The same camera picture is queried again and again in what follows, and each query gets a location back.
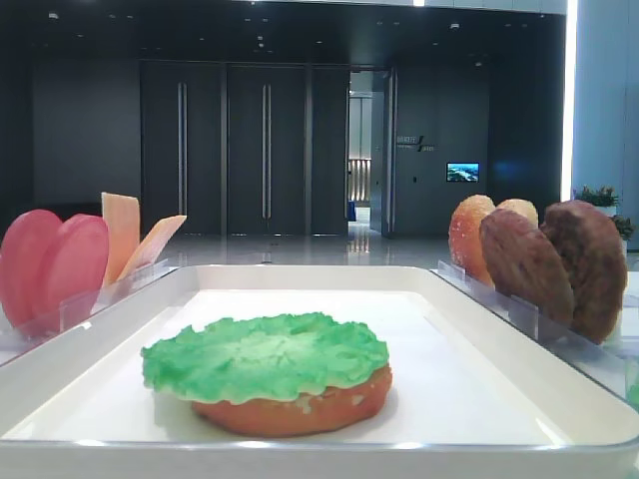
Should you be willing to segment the green lettuce leaf in rack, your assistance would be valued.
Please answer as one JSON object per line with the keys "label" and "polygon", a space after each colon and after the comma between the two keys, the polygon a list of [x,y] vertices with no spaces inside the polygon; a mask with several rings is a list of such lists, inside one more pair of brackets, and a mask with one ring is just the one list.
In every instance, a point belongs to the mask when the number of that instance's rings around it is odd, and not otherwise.
{"label": "green lettuce leaf in rack", "polygon": [[625,396],[629,403],[637,406],[639,402],[639,365],[637,358],[625,360]]}

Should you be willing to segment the red tomato slice rear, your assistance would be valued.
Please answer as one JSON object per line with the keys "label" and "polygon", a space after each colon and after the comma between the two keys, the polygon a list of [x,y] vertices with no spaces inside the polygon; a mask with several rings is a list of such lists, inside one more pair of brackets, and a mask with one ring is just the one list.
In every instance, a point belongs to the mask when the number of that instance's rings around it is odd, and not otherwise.
{"label": "red tomato slice rear", "polygon": [[35,318],[57,311],[62,301],[100,290],[109,255],[105,221],[77,214],[63,222],[49,243],[32,292]]}

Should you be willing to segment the clear left rack rail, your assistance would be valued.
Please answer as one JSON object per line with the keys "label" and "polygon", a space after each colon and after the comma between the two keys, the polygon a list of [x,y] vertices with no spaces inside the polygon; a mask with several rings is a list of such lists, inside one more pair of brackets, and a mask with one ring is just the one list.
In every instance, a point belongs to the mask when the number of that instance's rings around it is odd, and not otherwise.
{"label": "clear left rack rail", "polygon": [[167,259],[143,266],[124,279],[100,290],[81,293],[64,300],[57,311],[21,326],[10,325],[4,311],[1,311],[1,355],[13,357],[69,330],[173,269]]}

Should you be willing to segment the small wall screen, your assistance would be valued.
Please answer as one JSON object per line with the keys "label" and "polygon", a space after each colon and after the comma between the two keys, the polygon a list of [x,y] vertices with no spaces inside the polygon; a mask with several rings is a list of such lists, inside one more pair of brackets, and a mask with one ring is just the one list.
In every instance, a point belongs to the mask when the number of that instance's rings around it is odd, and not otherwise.
{"label": "small wall screen", "polygon": [[446,180],[450,183],[477,183],[479,163],[447,163]]}

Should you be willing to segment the orange bread slice on tray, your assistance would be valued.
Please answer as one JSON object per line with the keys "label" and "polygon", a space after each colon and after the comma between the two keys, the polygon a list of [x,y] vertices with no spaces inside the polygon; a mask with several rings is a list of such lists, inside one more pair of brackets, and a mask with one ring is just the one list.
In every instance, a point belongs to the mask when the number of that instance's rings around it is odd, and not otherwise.
{"label": "orange bread slice on tray", "polygon": [[252,399],[194,401],[193,410],[232,433],[267,438],[294,437],[332,432],[375,416],[385,404],[392,385],[389,365],[350,388],[329,387],[321,394],[303,393],[292,401]]}

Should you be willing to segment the potted plant with flowers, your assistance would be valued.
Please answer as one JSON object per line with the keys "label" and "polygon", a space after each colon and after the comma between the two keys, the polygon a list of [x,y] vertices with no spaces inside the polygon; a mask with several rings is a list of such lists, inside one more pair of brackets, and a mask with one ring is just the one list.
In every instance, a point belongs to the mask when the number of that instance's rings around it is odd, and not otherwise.
{"label": "potted plant with flowers", "polygon": [[596,190],[583,186],[580,190],[573,191],[573,198],[586,202],[598,209],[612,220],[623,240],[631,240],[636,227],[629,218],[625,218],[618,213],[619,200],[612,187],[601,187]]}

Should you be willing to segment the clear right rack rail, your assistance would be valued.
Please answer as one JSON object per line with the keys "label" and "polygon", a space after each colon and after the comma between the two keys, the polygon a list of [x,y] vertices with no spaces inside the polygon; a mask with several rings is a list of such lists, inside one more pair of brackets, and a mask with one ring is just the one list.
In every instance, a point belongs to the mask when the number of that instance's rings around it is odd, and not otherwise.
{"label": "clear right rack rail", "polygon": [[569,327],[548,319],[537,306],[518,296],[505,296],[496,292],[493,287],[466,274],[461,267],[441,260],[432,271],[525,335],[557,354],[566,354],[584,361],[608,356],[619,359],[638,357],[638,273],[636,271],[627,273],[622,310],[617,316],[613,332],[599,345],[575,333]]}

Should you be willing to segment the brown meat patty left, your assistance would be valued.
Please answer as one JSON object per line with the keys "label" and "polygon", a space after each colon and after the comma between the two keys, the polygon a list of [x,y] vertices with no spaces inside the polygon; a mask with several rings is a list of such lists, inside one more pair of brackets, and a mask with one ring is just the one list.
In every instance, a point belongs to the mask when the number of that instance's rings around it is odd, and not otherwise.
{"label": "brown meat patty left", "polygon": [[537,306],[550,320],[571,324],[575,302],[568,274],[540,228],[519,213],[497,209],[481,221],[479,237],[498,292]]}

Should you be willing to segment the bread slice rack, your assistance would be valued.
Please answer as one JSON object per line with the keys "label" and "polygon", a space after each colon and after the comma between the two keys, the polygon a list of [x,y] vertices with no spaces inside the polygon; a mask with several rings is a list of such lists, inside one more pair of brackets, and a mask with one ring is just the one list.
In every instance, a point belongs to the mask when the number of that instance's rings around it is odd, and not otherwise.
{"label": "bread slice rack", "polygon": [[493,287],[493,281],[483,258],[479,227],[482,220],[494,210],[495,205],[490,197],[470,196],[456,207],[448,228],[452,262],[488,287]]}
{"label": "bread slice rack", "polygon": [[529,220],[529,222],[537,228],[539,226],[538,211],[535,205],[523,199],[508,199],[501,202],[498,209],[509,210],[518,213]]}

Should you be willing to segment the red tomato slice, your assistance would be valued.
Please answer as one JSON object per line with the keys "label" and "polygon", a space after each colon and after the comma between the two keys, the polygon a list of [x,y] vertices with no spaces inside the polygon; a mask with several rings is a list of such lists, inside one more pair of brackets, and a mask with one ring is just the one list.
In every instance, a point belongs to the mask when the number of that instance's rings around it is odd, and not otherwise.
{"label": "red tomato slice", "polygon": [[33,319],[31,293],[44,253],[61,220],[32,210],[16,218],[1,243],[1,303],[9,322],[22,328]]}
{"label": "red tomato slice", "polygon": [[32,292],[35,318],[57,311],[62,301],[100,290],[109,255],[105,221],[77,214],[63,222],[49,243]]}

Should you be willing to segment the red tomato slice front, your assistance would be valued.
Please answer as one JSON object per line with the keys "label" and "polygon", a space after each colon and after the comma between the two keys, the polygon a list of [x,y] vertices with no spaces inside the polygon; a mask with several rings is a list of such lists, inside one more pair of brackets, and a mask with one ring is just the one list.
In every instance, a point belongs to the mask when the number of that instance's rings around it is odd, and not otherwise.
{"label": "red tomato slice front", "polygon": [[32,210],[16,218],[1,243],[1,303],[9,322],[22,328],[33,319],[31,293],[44,253],[61,220]]}

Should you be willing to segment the orange cheese slice upright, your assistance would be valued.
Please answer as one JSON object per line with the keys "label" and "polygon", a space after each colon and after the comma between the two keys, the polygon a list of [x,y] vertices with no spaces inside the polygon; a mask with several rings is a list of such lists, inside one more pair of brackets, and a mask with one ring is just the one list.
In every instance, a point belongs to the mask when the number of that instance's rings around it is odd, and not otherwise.
{"label": "orange cheese slice upright", "polygon": [[135,197],[103,192],[102,218],[108,227],[109,255],[103,286],[114,283],[140,243],[140,205]]}

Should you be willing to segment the brown meat patty right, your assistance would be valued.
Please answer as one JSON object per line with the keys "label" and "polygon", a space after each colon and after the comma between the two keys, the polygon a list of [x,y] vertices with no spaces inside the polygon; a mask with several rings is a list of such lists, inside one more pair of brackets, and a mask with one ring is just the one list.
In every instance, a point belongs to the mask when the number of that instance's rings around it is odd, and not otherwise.
{"label": "brown meat patty right", "polygon": [[575,301],[571,329],[602,343],[615,328],[627,284],[616,226],[594,206],[571,200],[547,207],[541,229],[568,273]]}

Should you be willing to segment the bread slice left rack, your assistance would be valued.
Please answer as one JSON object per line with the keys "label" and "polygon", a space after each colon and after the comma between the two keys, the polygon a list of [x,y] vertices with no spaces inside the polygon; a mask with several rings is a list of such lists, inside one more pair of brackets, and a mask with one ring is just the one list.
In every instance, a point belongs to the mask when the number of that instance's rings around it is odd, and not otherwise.
{"label": "bread slice left rack", "polygon": [[495,205],[490,197],[470,196],[456,207],[448,228],[452,262],[488,287],[493,287],[493,281],[483,258],[479,227],[482,220],[494,210]]}

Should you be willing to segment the orange cheese slice leaning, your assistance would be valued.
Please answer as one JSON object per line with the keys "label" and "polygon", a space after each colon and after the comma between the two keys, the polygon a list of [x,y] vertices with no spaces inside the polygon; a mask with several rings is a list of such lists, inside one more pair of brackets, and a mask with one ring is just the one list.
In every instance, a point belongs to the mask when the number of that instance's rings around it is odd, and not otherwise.
{"label": "orange cheese slice leaning", "polygon": [[153,264],[186,219],[185,215],[176,215],[157,221],[125,264],[118,280],[143,266]]}

